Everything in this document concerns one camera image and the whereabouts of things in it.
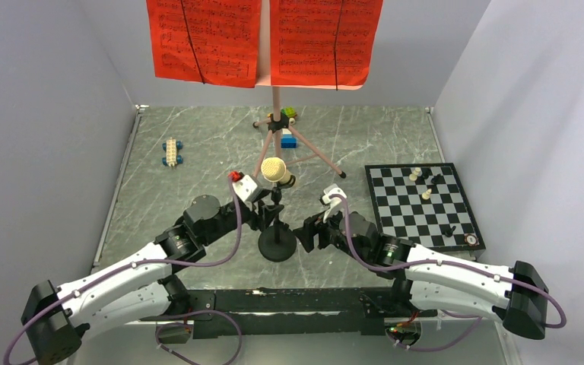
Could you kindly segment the black microphone stand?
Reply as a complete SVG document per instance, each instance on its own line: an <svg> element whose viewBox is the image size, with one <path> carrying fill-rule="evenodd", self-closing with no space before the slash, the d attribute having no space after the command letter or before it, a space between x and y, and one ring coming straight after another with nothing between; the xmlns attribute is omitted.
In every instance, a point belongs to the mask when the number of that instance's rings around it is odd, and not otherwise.
<svg viewBox="0 0 584 365"><path fill-rule="evenodd" d="M271 262L288 260L297 248L297 238L289 225L280 220L284 206L281 204L282 185L276 183L271 190L270 205L259 202L259 218L261 231L258 248L262 256Z"/></svg>

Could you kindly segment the cream toy microphone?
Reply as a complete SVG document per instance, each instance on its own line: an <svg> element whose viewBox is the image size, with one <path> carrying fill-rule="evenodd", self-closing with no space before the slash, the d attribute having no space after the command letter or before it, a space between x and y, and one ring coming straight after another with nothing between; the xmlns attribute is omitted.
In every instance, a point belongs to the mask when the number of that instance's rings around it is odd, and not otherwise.
<svg viewBox="0 0 584 365"><path fill-rule="evenodd" d="M261 164L261 173L267 181L281 188L293 186L296 182L296 177L279 157L265 158Z"/></svg>

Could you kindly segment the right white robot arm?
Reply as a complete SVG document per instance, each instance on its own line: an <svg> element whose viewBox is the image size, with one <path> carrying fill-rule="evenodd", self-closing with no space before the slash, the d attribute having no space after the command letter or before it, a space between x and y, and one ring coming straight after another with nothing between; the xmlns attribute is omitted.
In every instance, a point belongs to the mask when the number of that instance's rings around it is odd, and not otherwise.
<svg viewBox="0 0 584 365"><path fill-rule="evenodd" d="M334 246L359 258L371 272L393 282L391 310L439 310L480 316L500 323L508 332L542 340L549 325L548 287L535 267L485 265L436 252L404 238L379 233L357 212L322 213L308 217L294 230L303 248Z"/></svg>

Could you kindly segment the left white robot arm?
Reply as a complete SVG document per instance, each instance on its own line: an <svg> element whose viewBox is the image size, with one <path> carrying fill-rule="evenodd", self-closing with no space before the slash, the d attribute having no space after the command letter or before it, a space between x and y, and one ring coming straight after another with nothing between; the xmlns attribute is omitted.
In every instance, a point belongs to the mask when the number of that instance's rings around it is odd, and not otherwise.
<svg viewBox="0 0 584 365"><path fill-rule="evenodd" d="M69 283L38 283L21 317L34 361L60 363L84 341L137 319L182 317L190 296L176 273L204 267L206 247L231 232L239 239L244 224L263 231L274 219L260 200L234 196L221 205L213 195L200 195L173 226L129 257Z"/></svg>

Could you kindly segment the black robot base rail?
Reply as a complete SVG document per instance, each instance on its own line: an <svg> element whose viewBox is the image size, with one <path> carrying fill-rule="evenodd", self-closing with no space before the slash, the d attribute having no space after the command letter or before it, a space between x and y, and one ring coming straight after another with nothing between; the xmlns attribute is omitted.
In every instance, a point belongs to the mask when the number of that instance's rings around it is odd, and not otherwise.
<svg viewBox="0 0 584 365"><path fill-rule="evenodd" d="M193 323L195 339L234 335L295 335L356 332L384 335L416 315L434 317L434 309L401 302L389 287L190 290L189 303L154 315L158 321Z"/></svg>

